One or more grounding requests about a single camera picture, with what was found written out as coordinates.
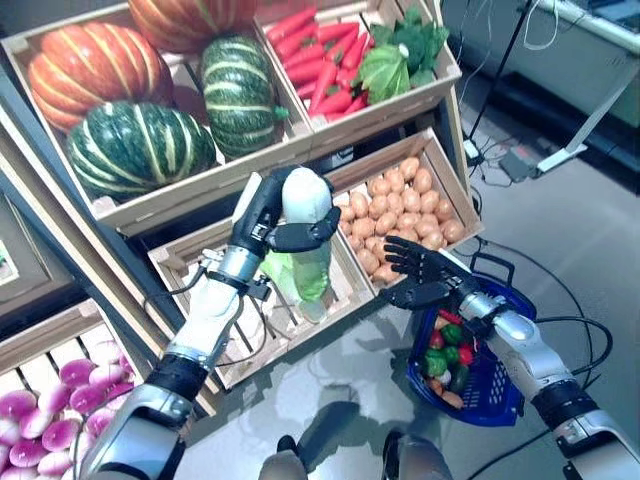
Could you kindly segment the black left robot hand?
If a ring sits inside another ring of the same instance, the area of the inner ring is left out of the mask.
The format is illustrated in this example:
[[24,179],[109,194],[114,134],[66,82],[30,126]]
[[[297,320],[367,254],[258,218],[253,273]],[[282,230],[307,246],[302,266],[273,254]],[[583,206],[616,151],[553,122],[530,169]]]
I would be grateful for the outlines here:
[[226,258],[258,263],[271,252],[304,253],[335,234],[340,210],[332,186],[302,166],[251,177],[234,211]]

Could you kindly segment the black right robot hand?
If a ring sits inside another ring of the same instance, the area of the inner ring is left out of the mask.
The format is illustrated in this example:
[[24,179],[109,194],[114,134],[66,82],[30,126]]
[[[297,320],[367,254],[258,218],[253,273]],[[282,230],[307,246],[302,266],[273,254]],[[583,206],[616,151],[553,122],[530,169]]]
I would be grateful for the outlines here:
[[398,236],[386,237],[384,251],[391,270],[406,276],[379,292],[397,308],[417,311],[447,302],[459,307],[467,296],[481,291],[470,272],[439,251]]

